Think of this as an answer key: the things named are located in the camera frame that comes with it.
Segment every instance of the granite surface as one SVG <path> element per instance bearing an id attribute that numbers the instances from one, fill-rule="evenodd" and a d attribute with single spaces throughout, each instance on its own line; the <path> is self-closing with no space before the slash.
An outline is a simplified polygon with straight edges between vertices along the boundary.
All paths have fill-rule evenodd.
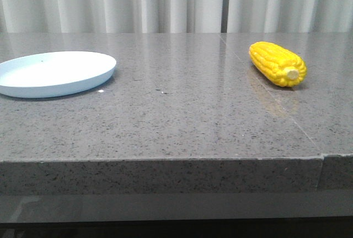
<path id="1" fill-rule="evenodd" d="M 248 57 L 260 40 L 299 53 L 307 79 L 269 83 Z M 0 34 L 0 62 L 68 50 L 118 61 L 107 83 L 83 93 L 0 95 L 0 194 L 352 186 L 347 168 L 328 184 L 353 155 L 352 46 L 351 34 Z"/>

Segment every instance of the corn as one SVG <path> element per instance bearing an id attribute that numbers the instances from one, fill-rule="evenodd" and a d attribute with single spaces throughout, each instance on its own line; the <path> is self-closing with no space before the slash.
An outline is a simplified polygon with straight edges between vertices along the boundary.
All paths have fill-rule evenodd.
<path id="1" fill-rule="evenodd" d="M 305 62 L 295 53 L 270 42 L 250 46 L 253 64 L 272 83 L 292 87 L 302 82 L 307 74 Z"/>

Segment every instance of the white curtain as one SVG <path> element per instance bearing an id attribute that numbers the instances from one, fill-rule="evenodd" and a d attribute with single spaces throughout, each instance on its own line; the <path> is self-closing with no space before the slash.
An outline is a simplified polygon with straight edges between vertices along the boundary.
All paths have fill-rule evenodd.
<path id="1" fill-rule="evenodd" d="M 0 0 L 2 32 L 352 31 L 353 0 Z"/>

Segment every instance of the plate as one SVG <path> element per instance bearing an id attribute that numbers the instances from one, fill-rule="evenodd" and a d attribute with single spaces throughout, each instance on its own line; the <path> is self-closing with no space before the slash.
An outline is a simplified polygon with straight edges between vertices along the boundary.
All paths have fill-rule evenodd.
<path id="1" fill-rule="evenodd" d="M 0 93 L 20 98 L 65 96 L 107 81 L 116 60 L 106 54 L 62 51 L 0 63 Z"/>

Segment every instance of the corn cob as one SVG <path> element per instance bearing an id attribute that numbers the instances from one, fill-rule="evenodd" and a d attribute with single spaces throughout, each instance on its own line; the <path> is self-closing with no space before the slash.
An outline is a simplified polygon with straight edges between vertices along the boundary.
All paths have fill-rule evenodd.
<path id="1" fill-rule="evenodd" d="M 253 64 L 272 83 L 292 87 L 302 82 L 307 74 L 305 62 L 295 53 L 270 42 L 250 46 Z"/>

